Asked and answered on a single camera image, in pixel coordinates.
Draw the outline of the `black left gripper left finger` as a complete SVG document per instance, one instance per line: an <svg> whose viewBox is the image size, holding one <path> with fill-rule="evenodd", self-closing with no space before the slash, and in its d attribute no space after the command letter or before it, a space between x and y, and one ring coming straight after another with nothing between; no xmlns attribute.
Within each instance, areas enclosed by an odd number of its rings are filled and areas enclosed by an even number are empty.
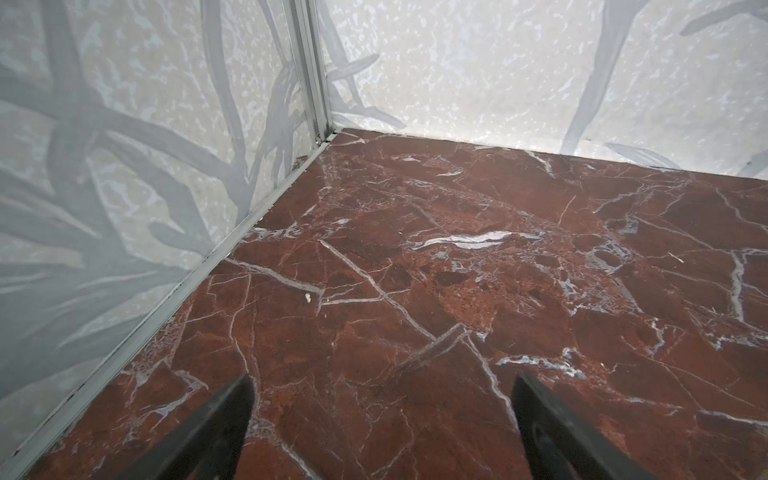
<svg viewBox="0 0 768 480"><path fill-rule="evenodd" d="M120 479L232 479L255 393L242 375L118 475Z"/></svg>

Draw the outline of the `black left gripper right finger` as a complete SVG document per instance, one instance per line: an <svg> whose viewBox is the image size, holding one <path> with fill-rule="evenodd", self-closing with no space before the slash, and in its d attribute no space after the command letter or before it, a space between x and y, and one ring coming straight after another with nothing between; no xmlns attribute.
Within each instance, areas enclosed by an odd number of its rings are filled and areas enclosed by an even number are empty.
<svg viewBox="0 0 768 480"><path fill-rule="evenodd" d="M654 477L534 376L515 379L511 403L534 479Z"/></svg>

